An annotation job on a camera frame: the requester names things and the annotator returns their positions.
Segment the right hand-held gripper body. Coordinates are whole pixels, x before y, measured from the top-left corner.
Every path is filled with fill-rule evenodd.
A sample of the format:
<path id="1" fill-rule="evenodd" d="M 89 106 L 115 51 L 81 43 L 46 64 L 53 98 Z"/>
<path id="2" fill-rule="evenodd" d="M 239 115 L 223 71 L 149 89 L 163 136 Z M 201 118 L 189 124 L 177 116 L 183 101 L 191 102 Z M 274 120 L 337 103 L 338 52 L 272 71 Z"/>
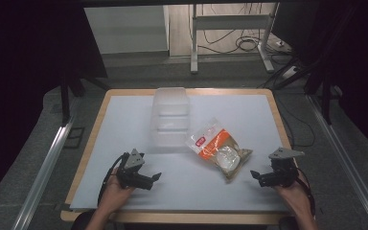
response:
<path id="1" fill-rule="evenodd" d="M 294 158 L 304 155 L 302 151 L 286 148 L 278 148 L 272 152 L 268 158 L 273 173 L 268 179 L 268 185 L 289 187 L 298 176 Z"/>

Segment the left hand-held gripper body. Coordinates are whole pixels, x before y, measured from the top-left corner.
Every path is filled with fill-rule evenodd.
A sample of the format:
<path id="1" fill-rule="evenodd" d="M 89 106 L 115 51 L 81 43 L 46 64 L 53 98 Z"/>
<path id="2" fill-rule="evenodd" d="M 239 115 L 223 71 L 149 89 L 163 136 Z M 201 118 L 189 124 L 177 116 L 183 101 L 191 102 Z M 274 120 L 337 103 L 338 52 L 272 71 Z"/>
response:
<path id="1" fill-rule="evenodd" d="M 138 173 L 145 161 L 144 154 L 137 149 L 131 153 L 125 152 L 122 155 L 122 162 L 117 171 L 117 177 L 122 188 L 134 187 L 134 182 L 145 182 L 145 177 Z"/>

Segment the person's left hand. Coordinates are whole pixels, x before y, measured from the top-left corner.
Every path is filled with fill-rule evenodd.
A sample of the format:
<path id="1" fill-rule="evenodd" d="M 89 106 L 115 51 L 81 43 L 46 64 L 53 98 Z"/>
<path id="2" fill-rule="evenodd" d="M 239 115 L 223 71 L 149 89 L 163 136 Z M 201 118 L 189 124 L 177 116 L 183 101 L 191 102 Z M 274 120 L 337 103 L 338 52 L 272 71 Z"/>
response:
<path id="1" fill-rule="evenodd" d="M 114 169 L 111 172 L 98 206 L 98 210 L 107 216 L 122 208 L 135 190 L 134 187 L 122 188 L 116 176 L 116 171 L 117 170 Z"/>

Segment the person's right hand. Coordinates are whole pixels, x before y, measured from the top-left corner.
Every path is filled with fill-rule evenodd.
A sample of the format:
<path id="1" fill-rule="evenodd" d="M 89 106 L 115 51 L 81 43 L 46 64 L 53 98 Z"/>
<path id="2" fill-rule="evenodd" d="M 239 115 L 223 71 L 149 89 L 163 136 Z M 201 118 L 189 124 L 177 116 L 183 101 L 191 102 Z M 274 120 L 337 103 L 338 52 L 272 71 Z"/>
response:
<path id="1" fill-rule="evenodd" d="M 289 187 L 275 186 L 274 190 L 281 197 L 291 213 L 299 219 L 312 218 L 311 202 L 305 191 L 308 187 L 306 179 L 299 175 Z"/>

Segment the white table mat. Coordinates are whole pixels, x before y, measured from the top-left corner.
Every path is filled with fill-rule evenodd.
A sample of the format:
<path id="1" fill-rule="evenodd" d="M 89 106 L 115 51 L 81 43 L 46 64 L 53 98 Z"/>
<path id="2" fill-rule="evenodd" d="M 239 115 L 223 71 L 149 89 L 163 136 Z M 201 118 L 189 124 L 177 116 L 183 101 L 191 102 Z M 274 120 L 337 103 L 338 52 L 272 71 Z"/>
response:
<path id="1" fill-rule="evenodd" d="M 71 202 L 74 210 L 93 209 L 104 177 L 123 153 L 138 150 L 145 164 L 141 173 L 159 174 L 151 190 L 137 189 L 126 204 L 135 211 L 282 211 L 282 199 L 263 188 L 252 172 L 270 172 L 269 154 L 282 145 L 264 95 L 205 95 L 190 99 L 190 130 L 217 119 L 251 156 L 232 181 L 190 148 L 163 149 L 150 132 L 150 96 L 110 99 L 83 178 Z"/>

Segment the orange and clear snack packet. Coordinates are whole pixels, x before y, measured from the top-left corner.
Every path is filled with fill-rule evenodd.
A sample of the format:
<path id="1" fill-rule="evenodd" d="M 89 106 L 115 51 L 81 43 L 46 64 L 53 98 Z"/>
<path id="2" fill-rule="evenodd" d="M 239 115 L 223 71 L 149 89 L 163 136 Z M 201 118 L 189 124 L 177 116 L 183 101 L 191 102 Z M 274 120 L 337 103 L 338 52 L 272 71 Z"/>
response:
<path id="1" fill-rule="evenodd" d="M 241 149 L 230 132 L 213 118 L 190 135 L 185 144 L 200 158 L 216 165 L 230 182 L 252 154 L 252 149 Z"/>

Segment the clear plastic container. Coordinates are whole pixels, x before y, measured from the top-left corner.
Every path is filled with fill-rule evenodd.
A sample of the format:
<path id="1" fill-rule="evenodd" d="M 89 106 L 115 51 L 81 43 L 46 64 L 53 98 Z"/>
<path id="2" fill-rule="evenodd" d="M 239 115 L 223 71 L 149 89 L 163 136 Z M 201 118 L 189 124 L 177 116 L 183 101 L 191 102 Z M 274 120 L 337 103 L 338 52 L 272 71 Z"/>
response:
<path id="1" fill-rule="evenodd" d="M 190 127 L 190 99 L 184 87 L 155 90 L 150 115 L 150 136 L 158 148 L 185 146 Z"/>

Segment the black floor plate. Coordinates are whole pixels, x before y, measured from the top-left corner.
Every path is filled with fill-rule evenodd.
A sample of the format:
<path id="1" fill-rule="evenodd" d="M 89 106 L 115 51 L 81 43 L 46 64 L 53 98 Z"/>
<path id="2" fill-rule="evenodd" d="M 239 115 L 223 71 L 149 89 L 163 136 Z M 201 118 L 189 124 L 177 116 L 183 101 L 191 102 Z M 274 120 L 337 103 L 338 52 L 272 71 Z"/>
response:
<path id="1" fill-rule="evenodd" d="M 84 127 L 72 127 L 67 135 L 64 148 L 71 150 L 78 149 L 80 147 L 84 131 Z"/>

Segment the black metal stand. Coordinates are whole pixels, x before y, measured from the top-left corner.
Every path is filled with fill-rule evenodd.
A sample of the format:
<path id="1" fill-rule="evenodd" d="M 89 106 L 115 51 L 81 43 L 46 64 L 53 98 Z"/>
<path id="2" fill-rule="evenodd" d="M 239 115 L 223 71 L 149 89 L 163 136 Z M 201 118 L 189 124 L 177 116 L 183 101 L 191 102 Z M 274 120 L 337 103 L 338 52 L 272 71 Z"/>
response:
<path id="1" fill-rule="evenodd" d="M 325 62 L 317 61 L 309 68 L 310 76 L 304 86 L 304 92 L 307 95 L 314 95 L 318 89 L 321 89 L 320 108 L 321 115 L 326 123 L 332 123 L 330 117 L 330 104 L 332 99 L 337 99 L 337 96 L 332 94 L 332 71 Z"/>
<path id="2" fill-rule="evenodd" d="M 62 127 L 65 127 L 71 120 L 68 90 L 71 90 L 75 97 L 82 97 L 85 93 L 85 88 L 83 87 L 81 80 L 87 80 L 105 91 L 110 89 L 109 85 L 94 77 L 84 74 L 82 71 L 76 71 L 73 74 L 63 74 L 60 77 Z"/>

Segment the white power strip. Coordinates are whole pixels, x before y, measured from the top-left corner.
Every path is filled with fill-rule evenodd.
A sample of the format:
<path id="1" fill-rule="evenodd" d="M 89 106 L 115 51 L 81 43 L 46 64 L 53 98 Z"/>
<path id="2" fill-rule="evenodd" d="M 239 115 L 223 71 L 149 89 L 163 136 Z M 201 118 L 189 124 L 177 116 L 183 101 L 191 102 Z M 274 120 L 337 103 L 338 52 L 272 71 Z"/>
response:
<path id="1" fill-rule="evenodd" d="M 299 71 L 299 68 L 297 66 L 291 66 L 289 67 L 286 72 L 282 75 L 283 79 L 288 79 L 294 74 L 296 74 Z"/>

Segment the white panel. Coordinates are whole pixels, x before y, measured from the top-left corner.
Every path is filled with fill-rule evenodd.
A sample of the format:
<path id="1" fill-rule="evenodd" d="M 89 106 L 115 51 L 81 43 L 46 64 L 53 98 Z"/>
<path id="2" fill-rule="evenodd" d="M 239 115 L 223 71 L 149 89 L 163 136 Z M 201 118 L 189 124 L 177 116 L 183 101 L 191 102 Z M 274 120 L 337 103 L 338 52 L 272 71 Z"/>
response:
<path id="1" fill-rule="evenodd" d="M 84 9 L 101 54 L 169 50 L 165 6 Z"/>

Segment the aluminium floor rail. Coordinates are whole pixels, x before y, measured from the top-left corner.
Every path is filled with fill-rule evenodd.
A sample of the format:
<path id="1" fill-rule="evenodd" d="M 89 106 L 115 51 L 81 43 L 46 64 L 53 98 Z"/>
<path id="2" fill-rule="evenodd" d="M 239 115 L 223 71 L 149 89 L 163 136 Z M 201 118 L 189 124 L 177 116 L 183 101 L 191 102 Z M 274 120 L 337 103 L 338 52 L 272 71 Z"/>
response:
<path id="1" fill-rule="evenodd" d="M 326 137 L 328 138 L 330 145 L 333 148 L 333 152 L 336 154 L 338 161 L 349 178 L 357 196 L 362 204 L 367 216 L 368 216 L 368 187 L 362 177 L 359 175 L 357 168 L 355 167 L 352 159 L 348 155 L 348 151 L 343 147 L 339 137 L 334 131 L 332 125 L 329 125 L 325 118 L 322 115 L 320 103 L 314 96 L 308 95 L 306 97 L 309 102 L 311 109 L 313 110 L 315 117 L 325 132 Z"/>
<path id="2" fill-rule="evenodd" d="M 74 118 L 70 118 L 58 129 L 11 230 L 28 230 L 73 123 Z"/>

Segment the white metal desk frame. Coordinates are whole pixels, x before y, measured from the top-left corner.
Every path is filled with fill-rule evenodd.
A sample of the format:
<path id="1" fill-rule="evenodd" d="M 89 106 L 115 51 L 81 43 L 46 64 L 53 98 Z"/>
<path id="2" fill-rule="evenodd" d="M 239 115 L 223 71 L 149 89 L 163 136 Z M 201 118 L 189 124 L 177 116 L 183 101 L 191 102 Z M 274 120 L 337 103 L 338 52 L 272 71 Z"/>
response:
<path id="1" fill-rule="evenodd" d="M 257 49 L 267 73 L 273 73 L 274 67 L 268 57 L 266 46 L 275 20 L 279 3 L 275 2 L 269 14 L 249 15 L 196 15 L 196 5 L 193 5 L 192 17 L 192 52 L 191 73 L 198 72 L 197 32 L 211 30 L 263 30 L 264 35 L 257 43 Z"/>

